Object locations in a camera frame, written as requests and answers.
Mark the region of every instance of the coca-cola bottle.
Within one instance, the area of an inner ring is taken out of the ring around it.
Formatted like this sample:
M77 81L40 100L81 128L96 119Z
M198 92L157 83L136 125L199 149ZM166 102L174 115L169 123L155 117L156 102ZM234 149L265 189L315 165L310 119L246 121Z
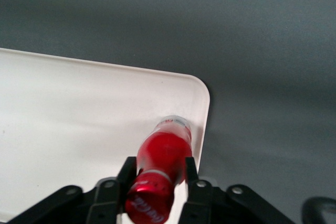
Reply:
M176 115L165 117L142 143L136 157L139 174L125 202L125 210L134 223L167 221L174 188L184 180L185 158L190 156L188 122Z

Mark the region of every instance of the white tray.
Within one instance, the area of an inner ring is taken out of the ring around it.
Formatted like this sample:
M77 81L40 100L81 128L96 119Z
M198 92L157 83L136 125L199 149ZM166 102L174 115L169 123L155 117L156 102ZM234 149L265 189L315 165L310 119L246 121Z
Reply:
M0 49L0 221L63 186L116 176L167 115L190 122L198 167L208 107L194 76ZM180 185L167 223L185 200Z

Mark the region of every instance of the bottle label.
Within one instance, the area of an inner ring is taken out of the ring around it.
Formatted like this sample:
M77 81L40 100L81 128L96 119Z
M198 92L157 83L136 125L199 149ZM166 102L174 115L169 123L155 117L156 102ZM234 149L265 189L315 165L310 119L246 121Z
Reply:
M148 217L150 217L152 223L159 223L164 219L162 215L159 215L155 209L153 209L146 201L144 201L138 195L135 195L135 199L131 204L137 211L143 212Z

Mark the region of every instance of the red bottle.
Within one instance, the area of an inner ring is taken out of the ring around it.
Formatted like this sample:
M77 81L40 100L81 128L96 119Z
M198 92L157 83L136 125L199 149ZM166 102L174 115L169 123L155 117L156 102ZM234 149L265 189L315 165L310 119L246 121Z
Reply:
M185 178L185 158L192 156L191 129L180 116L167 116L142 143L139 174L127 194L125 210L135 224L162 224L169 217L174 188Z

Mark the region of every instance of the bottle cap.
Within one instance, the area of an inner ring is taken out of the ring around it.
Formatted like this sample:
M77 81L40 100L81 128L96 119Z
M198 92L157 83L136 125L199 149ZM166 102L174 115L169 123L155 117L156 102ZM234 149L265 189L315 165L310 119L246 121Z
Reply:
M163 224L174 201L174 186L162 174L144 172L137 176L127 194L125 210L135 224Z
M173 122L173 123L177 123L180 126L184 127L187 129L188 135L191 138L191 127L190 124L188 123L188 121L186 119L184 119L181 116L178 115L169 115L164 117L160 123L158 123L158 125L162 124L162 123L166 123L166 122Z

